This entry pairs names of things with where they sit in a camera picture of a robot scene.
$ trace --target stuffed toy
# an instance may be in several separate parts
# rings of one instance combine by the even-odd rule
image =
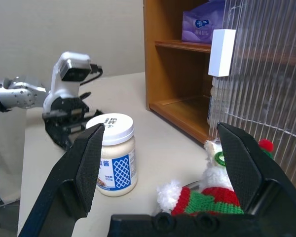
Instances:
[[[259,146],[272,157],[273,144],[271,142],[262,140]],[[183,213],[196,215],[198,212],[213,215],[243,214],[227,174],[219,140],[207,141],[204,148],[208,153],[208,162],[199,182],[199,189],[192,191],[188,187],[182,187],[175,180],[157,188],[157,201],[162,211],[171,213],[171,215]]]

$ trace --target wooden cabinet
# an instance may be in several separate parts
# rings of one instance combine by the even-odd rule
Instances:
[[[183,12],[206,0],[145,0],[146,102],[198,141],[208,138],[211,46],[181,42]]]

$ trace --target table surface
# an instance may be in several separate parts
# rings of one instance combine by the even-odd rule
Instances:
[[[179,180],[183,185],[199,180],[206,167],[206,152],[180,130],[145,106],[145,74],[98,79],[82,86],[91,91],[85,102],[91,111],[123,113],[134,120],[136,137],[136,187],[121,197],[95,191],[87,218],[77,221],[73,237],[106,237],[112,214],[152,214],[157,207],[156,187]],[[23,227],[45,180],[64,153],[44,129],[42,109],[27,112],[19,231]]]

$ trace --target purple tissue box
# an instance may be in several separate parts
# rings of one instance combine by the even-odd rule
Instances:
[[[214,29],[222,28],[225,0],[211,0],[183,12],[182,41],[212,43]]]

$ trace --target clear plastic panel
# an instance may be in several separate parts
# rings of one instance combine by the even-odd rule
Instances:
[[[223,29],[236,29],[229,77],[213,78],[210,138],[218,121],[274,143],[296,186],[296,0],[226,0]]]

